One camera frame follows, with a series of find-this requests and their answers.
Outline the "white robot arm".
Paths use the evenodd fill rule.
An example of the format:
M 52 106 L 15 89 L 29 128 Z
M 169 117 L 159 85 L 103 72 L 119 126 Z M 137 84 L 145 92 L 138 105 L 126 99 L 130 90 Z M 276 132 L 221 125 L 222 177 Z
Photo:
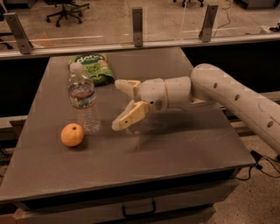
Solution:
M 112 122 L 115 131 L 138 123 L 150 112 L 187 110 L 218 102 L 280 154 L 280 105 L 245 87 L 217 66 L 199 64 L 190 75 L 170 79 L 116 80 L 115 87 L 131 98 Z

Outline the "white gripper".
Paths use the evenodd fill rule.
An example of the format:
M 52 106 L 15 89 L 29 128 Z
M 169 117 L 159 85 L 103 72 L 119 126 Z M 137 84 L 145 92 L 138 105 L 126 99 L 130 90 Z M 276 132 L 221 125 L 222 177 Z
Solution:
M 116 80 L 115 87 L 130 98 L 138 97 L 140 86 L 141 101 L 131 100 L 125 110 L 112 122 L 112 130 L 119 131 L 143 120 L 149 112 L 167 110 L 168 101 L 163 79 L 146 80 L 141 85 L 139 80 Z

